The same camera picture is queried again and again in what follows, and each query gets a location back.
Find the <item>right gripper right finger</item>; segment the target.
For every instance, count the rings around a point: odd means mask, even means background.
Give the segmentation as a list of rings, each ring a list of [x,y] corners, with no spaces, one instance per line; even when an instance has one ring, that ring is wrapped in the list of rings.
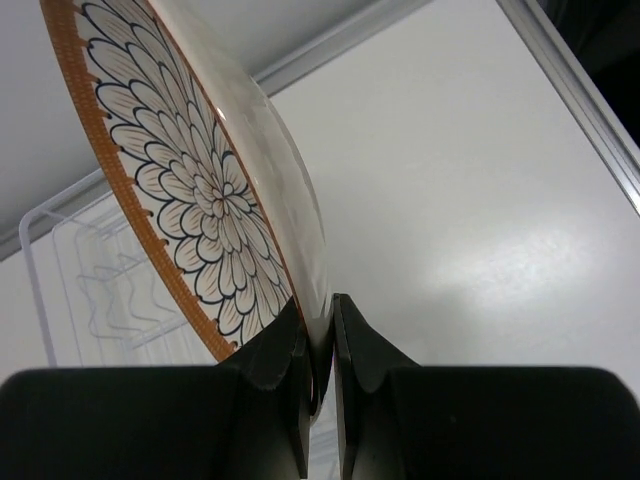
[[[345,479],[635,479],[639,405],[613,373],[422,366],[333,298]]]

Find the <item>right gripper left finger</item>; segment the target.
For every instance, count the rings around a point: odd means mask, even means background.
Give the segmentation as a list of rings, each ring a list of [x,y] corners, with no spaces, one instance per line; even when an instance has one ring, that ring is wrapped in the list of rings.
[[[25,370],[1,387],[5,479],[302,479],[308,455],[293,303],[217,365]]]

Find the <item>flower pattern plate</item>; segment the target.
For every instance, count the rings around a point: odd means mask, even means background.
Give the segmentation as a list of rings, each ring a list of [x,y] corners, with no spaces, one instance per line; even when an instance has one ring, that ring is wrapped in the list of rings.
[[[225,360],[292,304],[318,413],[330,371],[325,233],[273,103],[185,1],[41,11],[99,165],[196,334]]]

